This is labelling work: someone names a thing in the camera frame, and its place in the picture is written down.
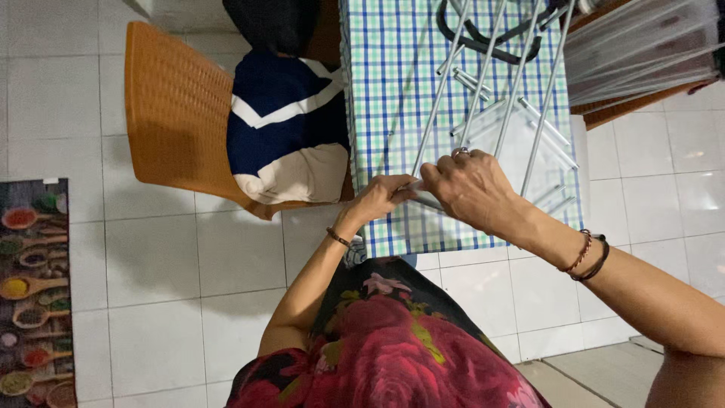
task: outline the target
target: chair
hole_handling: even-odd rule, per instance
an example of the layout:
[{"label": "chair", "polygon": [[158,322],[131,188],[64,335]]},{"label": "chair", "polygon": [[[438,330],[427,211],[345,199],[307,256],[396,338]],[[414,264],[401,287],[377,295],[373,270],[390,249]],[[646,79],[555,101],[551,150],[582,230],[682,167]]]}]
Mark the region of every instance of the chair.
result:
[{"label": "chair", "polygon": [[[125,107],[133,172],[144,183],[224,197],[271,220],[280,210],[325,205],[266,205],[247,197],[226,154],[233,79],[215,63],[152,26],[128,23]],[[341,201],[354,197],[349,169]]]}]

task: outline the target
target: floral dress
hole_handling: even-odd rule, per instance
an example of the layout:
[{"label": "floral dress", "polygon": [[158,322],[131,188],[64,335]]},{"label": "floral dress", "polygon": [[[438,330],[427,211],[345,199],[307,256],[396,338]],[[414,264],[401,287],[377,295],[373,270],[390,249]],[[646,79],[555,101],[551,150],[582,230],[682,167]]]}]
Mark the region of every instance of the floral dress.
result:
[{"label": "floral dress", "polygon": [[339,267],[310,332],[248,363],[227,408],[549,407],[441,288],[400,258]]}]

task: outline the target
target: bracelet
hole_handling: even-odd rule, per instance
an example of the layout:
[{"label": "bracelet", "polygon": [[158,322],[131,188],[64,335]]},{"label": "bracelet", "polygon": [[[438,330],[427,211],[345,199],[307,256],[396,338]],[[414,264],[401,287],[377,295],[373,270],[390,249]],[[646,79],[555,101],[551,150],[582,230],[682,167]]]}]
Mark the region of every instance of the bracelet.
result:
[{"label": "bracelet", "polygon": [[559,269],[562,272],[569,273],[574,270],[581,262],[584,260],[584,257],[587,256],[589,253],[589,249],[592,247],[592,233],[588,229],[581,229],[579,232],[583,232],[586,242],[584,243],[584,249],[581,250],[581,253],[579,254],[579,257],[574,261],[574,263],[568,267],[567,269]]},{"label": "bracelet", "polygon": [[333,240],[340,242],[342,245],[345,245],[346,247],[350,248],[350,245],[351,245],[350,241],[340,238],[340,236],[337,235],[332,228],[327,227],[327,235],[329,235]]},{"label": "bracelet", "polygon": [[607,242],[607,237],[605,237],[603,234],[599,235],[597,237],[599,241],[602,242],[604,245],[604,250],[602,254],[602,258],[597,261],[597,264],[594,265],[594,268],[590,273],[588,273],[584,277],[574,277],[572,276],[571,279],[576,280],[577,282],[581,282],[582,280],[591,279],[596,275],[600,270],[602,270],[602,267],[604,266],[604,262],[607,260],[607,257],[609,256],[609,242]]}]

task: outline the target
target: blue and green plaid tablecloth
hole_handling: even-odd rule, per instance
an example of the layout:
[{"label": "blue and green plaid tablecloth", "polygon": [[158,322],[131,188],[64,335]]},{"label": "blue and green plaid tablecloth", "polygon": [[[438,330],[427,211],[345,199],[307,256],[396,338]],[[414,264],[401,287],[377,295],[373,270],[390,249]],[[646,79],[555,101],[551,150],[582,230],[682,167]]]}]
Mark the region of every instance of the blue and green plaid tablecloth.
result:
[{"label": "blue and green plaid tablecloth", "polygon": [[[472,1],[472,21],[481,33],[490,36],[495,3]],[[437,84],[442,79],[435,70],[445,61],[451,46],[436,26],[438,6],[438,0],[340,0],[341,51],[348,83],[347,117],[356,191],[364,188],[375,175],[412,171],[422,129],[431,111]],[[533,6],[533,1],[509,1],[505,29],[529,18]],[[447,21],[455,29],[457,16],[450,6]],[[519,96],[527,98],[539,110],[552,72],[560,31],[554,24],[541,35],[539,55],[526,64],[519,89]],[[503,47],[516,55],[521,54],[521,48],[521,37]],[[482,57],[466,49],[455,61],[455,66],[477,76]],[[484,82],[494,90],[492,101],[508,95],[515,69],[516,66],[493,60]],[[426,161],[435,163],[440,156],[450,154],[454,145],[448,132],[463,120],[468,110],[468,98],[469,93],[461,84],[447,82],[434,131],[428,140]],[[568,109],[566,75],[561,66],[547,119],[571,140]],[[573,145],[568,153],[573,157]],[[579,196],[575,171],[560,172],[560,182],[566,185],[567,195]],[[582,228],[580,202],[558,218],[573,228]],[[363,232],[368,256],[372,258],[507,245],[499,238],[487,236],[415,202],[399,206],[385,219],[370,222]]]}]

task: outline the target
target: woman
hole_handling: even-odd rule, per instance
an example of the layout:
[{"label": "woman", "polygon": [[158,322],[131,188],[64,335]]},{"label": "woman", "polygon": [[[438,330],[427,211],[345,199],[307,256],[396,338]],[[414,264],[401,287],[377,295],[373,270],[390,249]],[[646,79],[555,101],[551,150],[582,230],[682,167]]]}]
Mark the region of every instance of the woman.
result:
[{"label": "woman", "polygon": [[[725,307],[514,193],[491,155],[455,150],[420,170],[446,213],[582,282],[666,347],[649,407],[725,406]],[[463,310],[399,258],[346,270],[365,223],[413,196],[377,176],[337,217],[237,374],[228,407],[548,407]]]}]

